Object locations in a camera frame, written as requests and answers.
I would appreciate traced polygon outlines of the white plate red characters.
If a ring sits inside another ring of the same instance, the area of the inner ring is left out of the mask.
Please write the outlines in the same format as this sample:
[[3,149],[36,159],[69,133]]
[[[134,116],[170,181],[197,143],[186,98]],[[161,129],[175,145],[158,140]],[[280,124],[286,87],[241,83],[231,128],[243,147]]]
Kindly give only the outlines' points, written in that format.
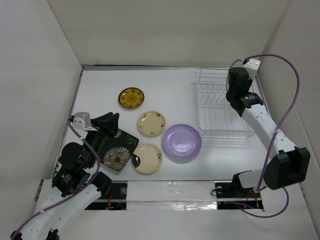
[[225,80],[225,92],[227,93],[229,90],[229,72],[226,75],[226,80]]

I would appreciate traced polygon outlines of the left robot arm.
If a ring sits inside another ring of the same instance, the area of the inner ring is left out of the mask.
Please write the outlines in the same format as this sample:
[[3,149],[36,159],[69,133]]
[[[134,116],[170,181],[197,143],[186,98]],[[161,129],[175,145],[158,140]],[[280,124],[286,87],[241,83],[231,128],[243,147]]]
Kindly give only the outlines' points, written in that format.
[[118,132],[119,116],[109,112],[92,119],[87,112],[77,112],[70,117],[67,125],[83,144],[63,147],[50,192],[40,210],[11,234],[12,240],[58,240],[91,203],[111,194],[113,182],[100,171],[98,145],[90,145],[78,130],[111,139]]

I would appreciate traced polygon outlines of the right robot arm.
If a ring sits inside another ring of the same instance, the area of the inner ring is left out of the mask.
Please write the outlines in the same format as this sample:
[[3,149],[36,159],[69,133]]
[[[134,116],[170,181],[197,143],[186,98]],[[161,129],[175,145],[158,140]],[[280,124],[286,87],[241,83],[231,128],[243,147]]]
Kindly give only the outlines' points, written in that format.
[[263,188],[277,190],[304,182],[311,158],[306,147],[298,147],[278,128],[262,99],[250,92],[252,82],[244,67],[228,70],[226,99],[267,151],[262,169],[234,175],[237,181],[231,184],[231,191],[237,197],[242,197],[249,189],[256,192]]

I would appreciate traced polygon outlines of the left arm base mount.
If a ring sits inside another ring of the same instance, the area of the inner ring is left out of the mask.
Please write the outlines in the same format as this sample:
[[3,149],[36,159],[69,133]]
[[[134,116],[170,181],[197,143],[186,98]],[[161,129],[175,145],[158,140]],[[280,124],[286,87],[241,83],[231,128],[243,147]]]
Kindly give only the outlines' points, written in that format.
[[92,202],[85,210],[91,211],[121,211],[127,209],[127,181],[115,181],[107,196],[102,196]]

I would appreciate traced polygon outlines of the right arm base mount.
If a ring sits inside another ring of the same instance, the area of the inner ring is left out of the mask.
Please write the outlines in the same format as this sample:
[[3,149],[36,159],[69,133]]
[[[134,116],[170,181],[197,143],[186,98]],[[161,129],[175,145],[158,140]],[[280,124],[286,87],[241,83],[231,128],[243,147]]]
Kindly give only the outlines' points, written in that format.
[[210,192],[216,197],[218,210],[263,210],[263,201],[260,193],[251,188],[236,189],[232,182],[215,182]]

